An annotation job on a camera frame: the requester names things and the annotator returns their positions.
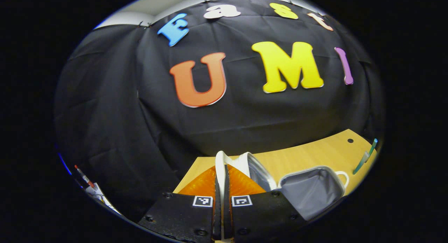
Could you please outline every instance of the white handle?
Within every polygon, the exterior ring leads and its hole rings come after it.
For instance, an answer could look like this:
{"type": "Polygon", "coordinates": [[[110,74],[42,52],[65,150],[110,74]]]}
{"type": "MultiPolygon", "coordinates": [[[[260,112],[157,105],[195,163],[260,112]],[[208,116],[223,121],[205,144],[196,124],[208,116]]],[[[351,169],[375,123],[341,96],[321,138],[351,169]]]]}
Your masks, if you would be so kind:
{"type": "Polygon", "coordinates": [[[224,188],[225,188],[225,168],[224,162],[226,161],[227,155],[223,151],[219,151],[215,157],[215,169],[216,177],[218,179],[219,194],[221,197],[221,204],[224,202],[224,188]]]}
{"type": "Polygon", "coordinates": [[[347,186],[349,185],[349,175],[347,175],[347,173],[345,173],[344,171],[337,171],[335,172],[336,175],[344,175],[345,176],[345,184],[344,184],[344,188],[347,189],[347,186]]]}

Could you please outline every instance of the orange soft pad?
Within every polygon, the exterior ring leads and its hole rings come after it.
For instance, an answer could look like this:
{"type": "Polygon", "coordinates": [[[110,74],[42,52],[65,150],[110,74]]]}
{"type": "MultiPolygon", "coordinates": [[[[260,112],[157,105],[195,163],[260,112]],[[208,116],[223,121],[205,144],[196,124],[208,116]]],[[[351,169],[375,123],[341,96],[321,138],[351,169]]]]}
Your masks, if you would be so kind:
{"type": "Polygon", "coordinates": [[[256,182],[238,169],[227,165],[229,169],[230,196],[252,195],[266,192],[256,182]]]}
{"type": "Polygon", "coordinates": [[[216,169],[211,167],[187,184],[179,194],[192,196],[209,196],[215,198],[216,169]]]}

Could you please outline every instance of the letter m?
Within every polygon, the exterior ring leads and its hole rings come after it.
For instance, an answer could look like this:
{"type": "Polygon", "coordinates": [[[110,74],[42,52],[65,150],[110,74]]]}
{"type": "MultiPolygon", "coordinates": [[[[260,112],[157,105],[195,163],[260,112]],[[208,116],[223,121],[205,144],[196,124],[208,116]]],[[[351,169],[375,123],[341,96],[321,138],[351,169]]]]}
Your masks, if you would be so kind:
{"type": "Polygon", "coordinates": [[[252,49],[261,55],[266,71],[267,83],[263,85],[265,93],[286,90],[286,83],[280,78],[280,72],[293,89],[299,85],[300,73],[303,78],[300,82],[303,88],[317,88],[323,86],[317,65],[312,53],[313,47],[306,42],[293,43],[291,57],[274,42],[258,42],[252,49]]]}

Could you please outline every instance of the screw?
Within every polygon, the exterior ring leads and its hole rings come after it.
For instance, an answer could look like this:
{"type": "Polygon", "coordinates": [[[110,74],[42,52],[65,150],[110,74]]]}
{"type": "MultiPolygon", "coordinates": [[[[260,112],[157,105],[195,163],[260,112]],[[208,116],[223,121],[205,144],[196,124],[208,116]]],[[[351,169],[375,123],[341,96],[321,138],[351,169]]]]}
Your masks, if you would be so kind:
{"type": "Polygon", "coordinates": [[[166,199],[170,199],[173,196],[173,194],[171,194],[169,192],[167,192],[167,193],[164,192],[163,195],[166,199]]]}
{"type": "Polygon", "coordinates": [[[205,236],[205,235],[207,235],[207,232],[204,230],[196,230],[196,234],[199,236],[205,236]]]}
{"type": "Polygon", "coordinates": [[[246,235],[246,234],[248,234],[249,232],[250,232],[250,230],[247,229],[247,228],[241,228],[240,230],[238,230],[238,234],[239,234],[239,235],[246,235]]]}
{"type": "Polygon", "coordinates": [[[145,216],[145,219],[147,220],[147,222],[150,222],[150,223],[154,223],[155,222],[155,220],[151,216],[149,216],[149,215],[145,216]]]}

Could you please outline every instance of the red marker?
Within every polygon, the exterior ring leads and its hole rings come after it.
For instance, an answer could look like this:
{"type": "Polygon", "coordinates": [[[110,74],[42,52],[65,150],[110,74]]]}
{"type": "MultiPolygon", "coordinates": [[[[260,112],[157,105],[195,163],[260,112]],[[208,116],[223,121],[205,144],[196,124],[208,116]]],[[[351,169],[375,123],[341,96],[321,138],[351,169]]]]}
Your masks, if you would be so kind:
{"type": "Polygon", "coordinates": [[[96,189],[95,185],[92,183],[92,181],[90,181],[85,175],[84,173],[78,168],[78,166],[75,165],[75,168],[77,169],[77,171],[79,172],[79,174],[82,176],[82,178],[84,179],[84,181],[86,183],[88,183],[90,185],[90,187],[96,189]]]}

